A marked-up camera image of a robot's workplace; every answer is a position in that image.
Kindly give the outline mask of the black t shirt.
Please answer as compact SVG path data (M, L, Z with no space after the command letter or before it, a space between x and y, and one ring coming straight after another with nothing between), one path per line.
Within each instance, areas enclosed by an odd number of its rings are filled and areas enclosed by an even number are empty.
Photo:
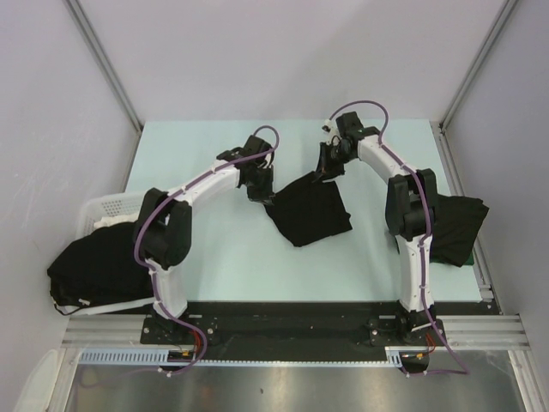
M353 229L336 182L319 181L314 172L277 192L264 208L281 235L295 247Z

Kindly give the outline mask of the white plastic laundry basket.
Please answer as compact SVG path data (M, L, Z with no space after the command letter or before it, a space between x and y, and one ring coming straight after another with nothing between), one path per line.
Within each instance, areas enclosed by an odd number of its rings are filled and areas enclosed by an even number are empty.
M154 303L148 270L133 256L144 193L95 198L80 214L78 238L46 271L56 311L64 316L134 310Z

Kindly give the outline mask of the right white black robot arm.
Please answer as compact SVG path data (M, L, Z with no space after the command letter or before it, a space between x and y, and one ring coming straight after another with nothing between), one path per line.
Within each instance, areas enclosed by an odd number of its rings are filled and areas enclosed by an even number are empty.
M326 120L323 131L328 138L320 143L316 180L341 176L355 159L376 172L387 185L385 222L400 253L400 305L407 312L430 310L428 252L437 218L436 174L406 163L383 142L383 132L363 126L356 112Z

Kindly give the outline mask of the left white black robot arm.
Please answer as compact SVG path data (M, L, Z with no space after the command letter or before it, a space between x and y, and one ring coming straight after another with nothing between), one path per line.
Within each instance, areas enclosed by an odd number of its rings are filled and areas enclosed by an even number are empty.
M153 308L163 317L159 331L169 342L182 342L190 332L189 321L181 317L188 301L176 268L190 252L195 215L220 194L242 186L250 201L270 205L276 149L251 135L244 146L218 154L211 167L190 182L145 193L135 225L134 259L151 276Z

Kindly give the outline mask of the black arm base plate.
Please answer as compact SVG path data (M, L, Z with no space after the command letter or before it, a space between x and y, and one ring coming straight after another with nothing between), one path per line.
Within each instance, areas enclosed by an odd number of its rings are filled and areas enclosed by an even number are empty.
M180 324L149 313L140 342L182 348L200 335L207 361L383 361L390 346L442 345L443 322L381 303L189 303Z

